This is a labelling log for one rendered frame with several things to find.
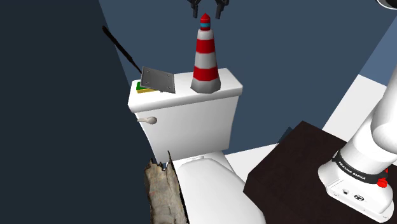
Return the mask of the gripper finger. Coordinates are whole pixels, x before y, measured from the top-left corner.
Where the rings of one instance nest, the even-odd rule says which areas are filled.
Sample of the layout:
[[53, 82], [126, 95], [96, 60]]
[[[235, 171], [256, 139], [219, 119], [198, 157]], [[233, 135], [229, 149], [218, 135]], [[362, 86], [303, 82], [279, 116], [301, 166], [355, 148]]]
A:
[[229, 5], [230, 0], [215, 0], [217, 8], [216, 8], [216, 19], [220, 19], [221, 12], [224, 10], [225, 6]]
[[187, 0], [190, 3], [190, 7], [193, 10], [193, 18], [197, 18], [199, 3], [201, 0]]

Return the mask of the red white lighthouse figure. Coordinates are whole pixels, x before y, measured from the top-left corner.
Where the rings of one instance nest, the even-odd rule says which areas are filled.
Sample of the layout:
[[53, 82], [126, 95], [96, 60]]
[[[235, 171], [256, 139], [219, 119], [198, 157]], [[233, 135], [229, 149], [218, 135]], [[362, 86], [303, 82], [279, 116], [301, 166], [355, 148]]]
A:
[[197, 31], [195, 63], [191, 89], [200, 94], [211, 94], [221, 87], [214, 33], [211, 29], [211, 18], [204, 13], [200, 18], [200, 29]]

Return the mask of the green yellow sponge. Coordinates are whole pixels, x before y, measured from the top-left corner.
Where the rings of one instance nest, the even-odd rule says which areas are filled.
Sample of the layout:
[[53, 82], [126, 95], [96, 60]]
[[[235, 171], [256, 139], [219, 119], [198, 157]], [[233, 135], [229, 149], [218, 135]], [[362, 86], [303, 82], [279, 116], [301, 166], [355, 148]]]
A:
[[155, 89], [151, 89], [151, 88], [147, 88], [147, 87], [142, 87], [140, 81], [138, 81], [137, 84], [136, 84], [136, 92], [137, 92], [138, 94], [140, 94], [140, 93], [145, 93], [145, 92], [154, 92], [154, 91], [155, 91]]

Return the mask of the white toilet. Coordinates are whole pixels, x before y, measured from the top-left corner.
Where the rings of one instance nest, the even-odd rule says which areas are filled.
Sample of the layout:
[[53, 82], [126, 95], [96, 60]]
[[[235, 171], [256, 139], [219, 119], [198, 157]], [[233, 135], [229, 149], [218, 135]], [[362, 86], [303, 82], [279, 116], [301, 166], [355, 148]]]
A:
[[222, 68], [220, 90], [198, 94], [190, 87], [192, 78], [192, 73], [175, 74], [173, 94], [139, 93], [133, 83], [128, 107], [157, 162], [172, 160], [190, 224], [266, 224], [223, 153], [230, 144], [242, 84]]

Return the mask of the dark brown robot stand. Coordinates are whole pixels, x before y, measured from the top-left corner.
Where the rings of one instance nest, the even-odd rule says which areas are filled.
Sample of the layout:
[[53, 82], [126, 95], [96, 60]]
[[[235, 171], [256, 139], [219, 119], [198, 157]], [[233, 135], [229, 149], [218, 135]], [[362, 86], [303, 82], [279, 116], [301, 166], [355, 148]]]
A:
[[330, 197], [318, 177], [345, 141], [300, 122], [248, 175], [244, 193], [267, 224], [397, 224], [397, 166], [389, 167], [394, 213], [378, 223]]

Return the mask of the crumpled brown paper bag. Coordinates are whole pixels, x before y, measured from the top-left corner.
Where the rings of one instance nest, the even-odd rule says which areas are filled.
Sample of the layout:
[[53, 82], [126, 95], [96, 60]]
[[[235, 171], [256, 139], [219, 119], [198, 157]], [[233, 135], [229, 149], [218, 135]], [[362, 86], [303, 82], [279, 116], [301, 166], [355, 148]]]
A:
[[144, 185], [151, 224], [190, 224], [185, 200], [170, 151], [165, 168], [151, 159], [144, 168]]

